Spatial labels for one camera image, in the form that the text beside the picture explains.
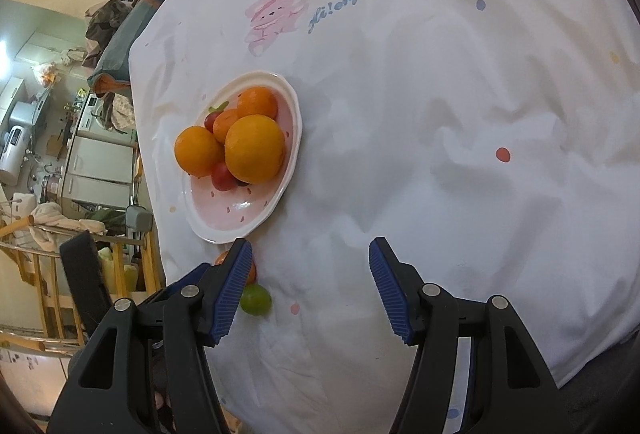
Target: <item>pink bunny print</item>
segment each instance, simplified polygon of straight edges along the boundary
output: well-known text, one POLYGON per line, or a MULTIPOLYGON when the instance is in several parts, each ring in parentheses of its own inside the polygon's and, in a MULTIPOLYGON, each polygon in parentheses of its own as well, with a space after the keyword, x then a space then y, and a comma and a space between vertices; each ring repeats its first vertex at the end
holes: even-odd
POLYGON ((251 19, 251 30, 244 42, 249 43, 249 52, 259 57, 279 34, 293 32, 308 7, 307 0, 260 0, 247 8, 244 14, 251 19))

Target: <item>metal screw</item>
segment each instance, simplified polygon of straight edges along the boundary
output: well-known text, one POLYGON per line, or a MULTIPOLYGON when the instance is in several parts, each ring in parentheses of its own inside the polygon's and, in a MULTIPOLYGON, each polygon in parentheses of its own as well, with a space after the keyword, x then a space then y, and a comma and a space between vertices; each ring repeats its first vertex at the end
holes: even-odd
POLYGON ((440 295, 440 286, 437 284, 425 284, 422 286, 422 292, 429 297, 437 297, 440 295))
POLYGON ((131 301, 129 299, 118 299, 116 303, 113 305, 116 308, 116 311, 125 311, 129 309, 131 306, 131 301))
POLYGON ((502 295, 496 295, 493 299, 491 299, 491 304, 493 304, 498 309, 505 309, 509 305, 509 301, 502 295))
POLYGON ((189 286, 185 286, 180 290, 180 295, 187 298, 195 297, 199 291, 200 291, 200 288, 198 288, 194 284, 190 284, 189 286))

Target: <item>light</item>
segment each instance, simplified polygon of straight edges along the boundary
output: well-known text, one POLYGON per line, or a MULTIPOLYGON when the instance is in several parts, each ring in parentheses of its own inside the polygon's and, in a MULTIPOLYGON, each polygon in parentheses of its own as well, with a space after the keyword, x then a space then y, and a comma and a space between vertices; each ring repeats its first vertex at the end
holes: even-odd
POLYGON ((6 54, 6 43, 0 40, 0 80, 4 80, 9 76, 11 70, 11 61, 6 54))

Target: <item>green lime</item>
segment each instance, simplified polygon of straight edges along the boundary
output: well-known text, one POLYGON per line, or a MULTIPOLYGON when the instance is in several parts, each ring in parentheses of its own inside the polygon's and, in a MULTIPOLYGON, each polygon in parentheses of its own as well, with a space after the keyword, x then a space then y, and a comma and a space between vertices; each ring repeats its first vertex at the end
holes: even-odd
POLYGON ((271 295, 259 284, 250 284, 244 287, 240 298, 240 307, 249 315, 267 315, 271 309, 271 295))

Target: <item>plastic bag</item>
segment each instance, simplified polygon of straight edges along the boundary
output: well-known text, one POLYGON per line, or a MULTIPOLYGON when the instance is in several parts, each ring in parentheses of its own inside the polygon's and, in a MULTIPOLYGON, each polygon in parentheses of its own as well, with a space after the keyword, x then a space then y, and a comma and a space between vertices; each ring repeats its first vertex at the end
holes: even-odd
POLYGON ((56 63, 48 62, 46 64, 39 64, 34 66, 33 75, 36 77, 36 81, 41 86, 48 88, 49 86, 55 84, 58 80, 58 75, 56 71, 56 63))

